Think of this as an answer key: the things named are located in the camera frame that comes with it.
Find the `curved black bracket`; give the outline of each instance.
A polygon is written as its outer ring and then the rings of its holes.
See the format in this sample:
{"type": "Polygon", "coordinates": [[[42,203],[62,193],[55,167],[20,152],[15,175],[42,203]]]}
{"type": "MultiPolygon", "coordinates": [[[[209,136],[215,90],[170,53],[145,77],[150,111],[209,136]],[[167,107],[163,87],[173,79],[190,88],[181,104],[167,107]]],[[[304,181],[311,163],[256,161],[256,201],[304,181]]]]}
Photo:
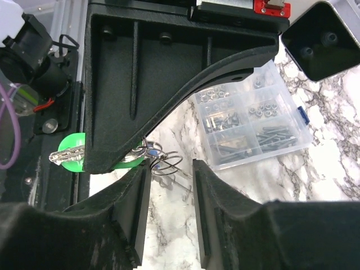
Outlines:
{"type": "Polygon", "coordinates": [[[63,213],[1,204],[0,269],[137,268],[150,182],[149,164],[143,163],[63,213]]]}
{"type": "Polygon", "coordinates": [[[111,171],[192,93],[243,80],[278,52],[277,33],[194,22],[158,6],[88,7],[86,172],[111,171]]]}
{"type": "Polygon", "coordinates": [[[358,269],[358,202],[268,202],[247,198],[193,161],[201,267],[358,269]]]}

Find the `key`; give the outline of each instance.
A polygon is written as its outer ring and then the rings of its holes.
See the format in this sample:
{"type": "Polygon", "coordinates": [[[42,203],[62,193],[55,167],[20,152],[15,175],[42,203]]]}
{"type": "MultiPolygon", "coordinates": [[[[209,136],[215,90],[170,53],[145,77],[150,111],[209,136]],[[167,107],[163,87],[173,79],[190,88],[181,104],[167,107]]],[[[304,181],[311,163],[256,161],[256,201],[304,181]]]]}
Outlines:
{"type": "Polygon", "coordinates": [[[85,157],[85,145],[76,146],[73,148],[65,149],[51,153],[49,160],[56,165],[61,165],[68,161],[80,161],[85,157]]]}

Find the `screw hole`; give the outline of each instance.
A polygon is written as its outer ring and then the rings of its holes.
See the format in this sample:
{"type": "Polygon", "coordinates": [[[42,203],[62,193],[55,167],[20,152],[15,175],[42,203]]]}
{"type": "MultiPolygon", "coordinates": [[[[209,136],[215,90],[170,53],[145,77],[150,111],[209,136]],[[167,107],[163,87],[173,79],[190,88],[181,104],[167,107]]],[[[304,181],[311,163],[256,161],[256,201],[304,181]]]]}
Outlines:
{"type": "Polygon", "coordinates": [[[233,82],[238,82],[239,80],[242,80],[244,77],[235,77],[232,79],[233,82]]]}

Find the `black plastic housing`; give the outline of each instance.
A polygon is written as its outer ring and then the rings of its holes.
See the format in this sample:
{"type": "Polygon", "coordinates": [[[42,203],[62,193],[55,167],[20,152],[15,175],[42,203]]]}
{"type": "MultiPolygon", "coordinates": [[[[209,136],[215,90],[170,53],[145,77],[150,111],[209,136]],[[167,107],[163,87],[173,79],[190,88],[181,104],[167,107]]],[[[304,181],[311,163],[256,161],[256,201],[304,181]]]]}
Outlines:
{"type": "Polygon", "coordinates": [[[278,33],[271,31],[190,21],[179,6],[92,1],[85,31],[84,170],[111,171],[192,93],[243,80],[277,52],[278,33]]]}
{"type": "Polygon", "coordinates": [[[298,67],[313,81],[360,64],[359,45],[327,2],[310,8],[283,33],[282,42],[298,67]]]}

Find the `red wire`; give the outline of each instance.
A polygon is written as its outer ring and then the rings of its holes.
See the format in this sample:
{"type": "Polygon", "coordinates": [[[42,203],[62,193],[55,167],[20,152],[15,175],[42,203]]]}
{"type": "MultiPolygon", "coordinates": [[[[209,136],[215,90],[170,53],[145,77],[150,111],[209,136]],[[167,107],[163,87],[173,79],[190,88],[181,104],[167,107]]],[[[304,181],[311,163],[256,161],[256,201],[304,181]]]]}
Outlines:
{"type": "Polygon", "coordinates": [[[39,105],[39,106],[36,106],[34,109],[33,109],[33,112],[36,113],[38,111],[41,111],[41,110],[44,110],[46,108],[49,108],[53,103],[55,102],[55,100],[53,100],[52,98],[49,98],[48,102],[44,105],[39,105]]]}

